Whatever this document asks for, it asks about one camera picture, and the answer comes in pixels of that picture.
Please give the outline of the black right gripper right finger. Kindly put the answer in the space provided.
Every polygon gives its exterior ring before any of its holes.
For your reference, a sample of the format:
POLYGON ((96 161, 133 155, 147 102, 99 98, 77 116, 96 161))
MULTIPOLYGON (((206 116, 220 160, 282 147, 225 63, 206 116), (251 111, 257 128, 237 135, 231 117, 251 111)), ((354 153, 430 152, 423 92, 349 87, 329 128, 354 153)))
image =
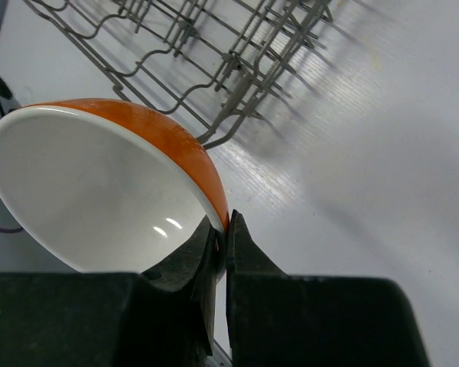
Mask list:
POLYGON ((235 366, 427 366, 409 299, 387 278, 284 273, 229 222, 226 319, 235 366))

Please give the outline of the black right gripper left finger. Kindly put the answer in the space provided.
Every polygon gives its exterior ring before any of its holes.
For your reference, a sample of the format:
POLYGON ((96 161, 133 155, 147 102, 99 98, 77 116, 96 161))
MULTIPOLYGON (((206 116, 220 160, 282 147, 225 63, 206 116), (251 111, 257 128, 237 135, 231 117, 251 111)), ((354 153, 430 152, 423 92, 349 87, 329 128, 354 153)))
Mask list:
POLYGON ((213 353, 217 234, 142 273, 0 273, 0 366, 203 366, 213 353))

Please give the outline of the plain white bowl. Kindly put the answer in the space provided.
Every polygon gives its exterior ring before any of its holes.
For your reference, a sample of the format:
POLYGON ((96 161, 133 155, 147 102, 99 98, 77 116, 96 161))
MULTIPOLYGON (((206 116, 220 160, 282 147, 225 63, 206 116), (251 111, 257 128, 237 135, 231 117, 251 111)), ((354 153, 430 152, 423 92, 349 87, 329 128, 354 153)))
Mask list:
POLYGON ((201 143, 166 115, 115 99, 38 103, 0 119, 0 198, 81 272, 143 272, 202 220, 221 233, 230 222, 201 143))

